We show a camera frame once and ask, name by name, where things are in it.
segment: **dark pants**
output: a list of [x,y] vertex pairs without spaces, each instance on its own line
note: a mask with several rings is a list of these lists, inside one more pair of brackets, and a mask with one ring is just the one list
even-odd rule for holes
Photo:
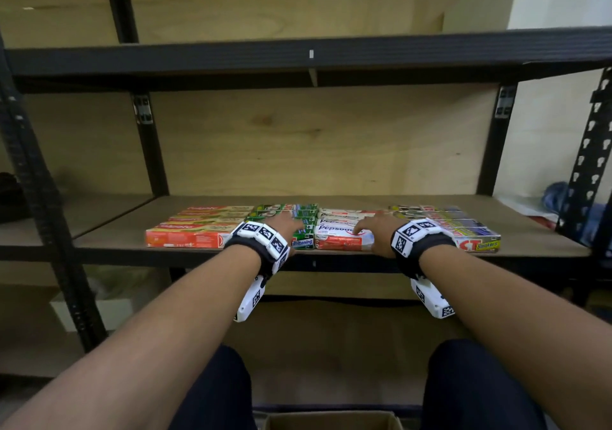
[[[221,346],[181,403],[170,430],[254,430],[251,379],[236,351]],[[545,430],[542,410],[482,346],[450,340],[434,351],[423,430]]]

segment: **metal shelving unit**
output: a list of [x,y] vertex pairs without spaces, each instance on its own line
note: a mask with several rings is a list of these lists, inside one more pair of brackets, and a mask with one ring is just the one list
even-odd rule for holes
[[[256,204],[263,200],[170,196],[151,91],[498,82],[476,195],[308,199],[356,208],[386,207],[401,201],[458,204],[502,234],[502,250],[483,257],[549,287],[578,280],[582,290],[578,302],[584,301],[594,281],[612,265],[608,251],[612,201],[593,251],[576,243],[611,148],[612,84],[608,82],[612,72],[608,69],[592,100],[584,101],[593,103],[593,110],[557,233],[492,198],[518,82],[612,66],[612,27],[140,45],[130,0],[110,0],[110,4],[119,46],[4,49],[0,45],[0,127],[34,217],[0,225],[0,259],[53,264],[85,350],[94,348],[106,333],[81,264],[147,265],[174,271],[193,267],[215,251],[146,248],[144,230],[188,202]],[[151,195],[101,195],[88,197],[88,203],[62,202],[21,96],[107,91],[132,94]],[[84,209],[95,209],[96,214],[82,212]],[[394,261],[371,254],[315,250],[299,253],[287,270],[385,273],[397,268]]]

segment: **blue fabric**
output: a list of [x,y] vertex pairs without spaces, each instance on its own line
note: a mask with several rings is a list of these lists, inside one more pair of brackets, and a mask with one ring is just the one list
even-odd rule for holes
[[[549,185],[546,187],[544,195],[542,196],[542,205],[548,211],[558,215],[561,211],[563,198],[565,198],[566,192],[567,182],[555,182]],[[583,245],[590,247],[593,244],[593,240],[595,239],[595,234],[597,233],[597,228],[599,227],[601,217],[603,216],[603,210],[605,208],[605,205],[601,203],[593,203],[585,228],[583,229],[582,236],[580,238],[580,243]]]

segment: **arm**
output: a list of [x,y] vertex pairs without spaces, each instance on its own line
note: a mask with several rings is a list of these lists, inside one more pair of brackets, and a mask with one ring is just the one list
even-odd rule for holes
[[[302,223],[267,220],[287,241]],[[63,372],[3,429],[166,429],[218,348],[261,259],[234,245],[189,272]]]
[[[395,257],[389,215],[356,227],[373,250]],[[564,299],[449,245],[426,249],[419,265],[463,323],[564,429],[612,422],[612,326]]]

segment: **hand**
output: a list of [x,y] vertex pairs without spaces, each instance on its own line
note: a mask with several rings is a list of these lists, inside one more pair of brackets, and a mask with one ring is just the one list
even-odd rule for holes
[[407,223],[406,219],[396,218],[393,214],[379,211],[372,218],[361,219],[353,229],[353,233],[357,235],[362,230],[371,231],[374,234],[372,252],[378,256],[395,258],[395,252],[391,248],[391,236]]
[[[302,219],[294,219],[291,217],[291,213],[283,212],[276,214],[275,216],[264,219],[264,224],[268,224],[272,229],[280,233],[283,238],[289,243],[291,248],[291,241],[293,240],[293,234],[304,228]],[[295,250],[291,248],[289,255],[293,255]]]

